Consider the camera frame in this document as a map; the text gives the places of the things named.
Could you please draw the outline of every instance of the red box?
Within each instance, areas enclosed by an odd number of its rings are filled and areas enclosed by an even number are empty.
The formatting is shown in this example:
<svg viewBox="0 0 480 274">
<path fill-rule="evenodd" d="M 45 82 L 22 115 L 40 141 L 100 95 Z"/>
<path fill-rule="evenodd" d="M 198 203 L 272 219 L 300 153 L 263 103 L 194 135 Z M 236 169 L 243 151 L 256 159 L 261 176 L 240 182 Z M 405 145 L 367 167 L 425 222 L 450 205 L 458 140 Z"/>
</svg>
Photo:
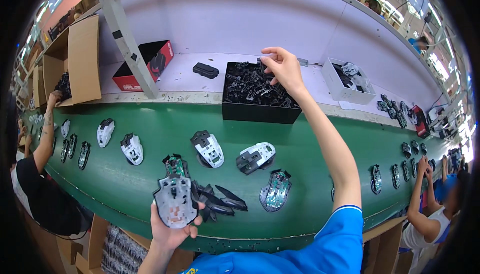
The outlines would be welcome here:
<svg viewBox="0 0 480 274">
<path fill-rule="evenodd" d="M 417 129 L 417 135 L 419 138 L 425 139 L 430 135 L 430 128 L 428 127 L 427 120 L 425 119 L 425 114 L 423 110 L 417 105 L 412 107 L 413 112 L 417 115 L 417 124 L 415 128 Z"/>
<path fill-rule="evenodd" d="M 157 81 L 162 71 L 173 58 L 172 44 L 170 41 L 143 43 L 138 46 L 138 49 L 143 60 L 148 60 L 147 68 L 152 75 L 153 81 Z M 124 62 L 118 68 L 112 79 L 122 91 L 142 91 L 127 62 Z"/>
</svg>

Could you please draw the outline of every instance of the black box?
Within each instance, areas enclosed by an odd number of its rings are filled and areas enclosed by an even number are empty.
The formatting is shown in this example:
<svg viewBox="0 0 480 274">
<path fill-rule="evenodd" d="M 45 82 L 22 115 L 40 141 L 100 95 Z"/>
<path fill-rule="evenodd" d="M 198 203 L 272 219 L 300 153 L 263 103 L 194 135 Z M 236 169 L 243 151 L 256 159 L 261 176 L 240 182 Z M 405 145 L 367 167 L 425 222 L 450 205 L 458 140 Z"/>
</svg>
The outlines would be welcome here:
<svg viewBox="0 0 480 274">
<path fill-rule="evenodd" d="M 265 74 L 264 65 L 229 62 L 226 66 L 222 96 L 224 120 L 295 122 L 302 112 L 300 106 L 280 83 L 270 85 L 273 74 Z"/>
</svg>

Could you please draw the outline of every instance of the workbench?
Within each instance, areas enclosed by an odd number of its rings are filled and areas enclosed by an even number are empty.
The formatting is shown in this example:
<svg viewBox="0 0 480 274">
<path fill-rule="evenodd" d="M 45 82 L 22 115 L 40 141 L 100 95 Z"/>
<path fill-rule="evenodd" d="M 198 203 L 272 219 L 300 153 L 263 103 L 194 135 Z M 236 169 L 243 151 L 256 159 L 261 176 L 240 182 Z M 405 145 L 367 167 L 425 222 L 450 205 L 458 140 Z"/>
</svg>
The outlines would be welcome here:
<svg viewBox="0 0 480 274">
<path fill-rule="evenodd" d="M 38 146 L 37 125 L 24 115 L 28 131 L 33 127 L 33 151 Z M 100 122 L 111 117 L 115 130 L 105 148 L 97 143 L 96 130 Z M 58 128 L 57 142 L 45 170 L 55 181 L 81 204 L 99 216 L 136 234 L 152 237 L 150 204 L 157 180 L 166 174 L 162 159 L 173 153 L 188 162 L 192 179 L 201 185 L 219 185 L 227 188 L 248 205 L 248 212 L 235 211 L 234 217 L 218 215 L 199 226 L 196 239 L 187 238 L 182 248 L 222 253 L 225 251 L 276 252 L 300 249 L 328 220 L 333 201 L 333 181 L 322 158 L 315 135 L 303 114 L 293 125 L 224 121 L 220 105 L 185 103 L 111 103 L 80 104 L 56 108 L 54 122 L 61 126 L 70 119 L 69 135 L 75 133 L 78 141 L 72 159 L 60 161 L 63 137 Z M 352 151 L 357 163 L 362 187 L 364 231 L 391 217 L 408 205 L 415 179 L 405 182 L 401 162 L 405 156 L 403 142 L 415 139 L 424 142 L 429 159 L 437 161 L 447 152 L 447 144 L 438 138 L 427 141 L 416 133 L 391 126 L 339 117 L 330 117 L 333 125 Z M 196 159 L 190 138 L 198 130 L 214 134 L 222 147 L 225 162 L 219 168 L 205 168 Z M 138 135 L 143 146 L 144 160 L 139 166 L 127 162 L 120 149 L 125 134 Z M 91 144 L 90 156 L 83 171 L 78 168 L 81 143 Z M 275 146 L 276 158 L 267 170 L 258 169 L 244 175 L 237 169 L 235 159 L 240 151 L 258 142 Z M 413 155 L 417 161 L 420 155 Z M 380 165 L 382 190 L 375 195 L 371 190 L 371 166 Z M 399 165 L 400 187 L 394 189 L 391 167 Z M 270 171 L 285 169 L 291 173 L 292 187 L 285 206 L 268 213 L 259 202 L 259 193 L 268 184 Z"/>
</svg>

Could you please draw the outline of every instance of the green circuit board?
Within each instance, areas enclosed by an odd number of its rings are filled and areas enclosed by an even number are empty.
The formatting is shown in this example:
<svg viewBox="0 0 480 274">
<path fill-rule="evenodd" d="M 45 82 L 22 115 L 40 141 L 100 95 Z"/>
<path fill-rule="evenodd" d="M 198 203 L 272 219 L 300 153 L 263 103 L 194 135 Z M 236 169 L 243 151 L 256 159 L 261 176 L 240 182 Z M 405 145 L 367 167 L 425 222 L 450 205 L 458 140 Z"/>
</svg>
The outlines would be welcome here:
<svg viewBox="0 0 480 274">
<path fill-rule="evenodd" d="M 270 189 L 267 194 L 267 206 L 279 208 L 285 202 L 285 194 L 289 187 L 289 178 L 283 172 L 278 172 L 273 176 Z"/>
<path fill-rule="evenodd" d="M 185 172 L 183 170 L 183 163 L 180 158 L 170 157 L 169 160 L 166 162 L 166 165 L 166 171 L 168 175 L 177 174 L 180 176 L 185 176 Z"/>
</svg>

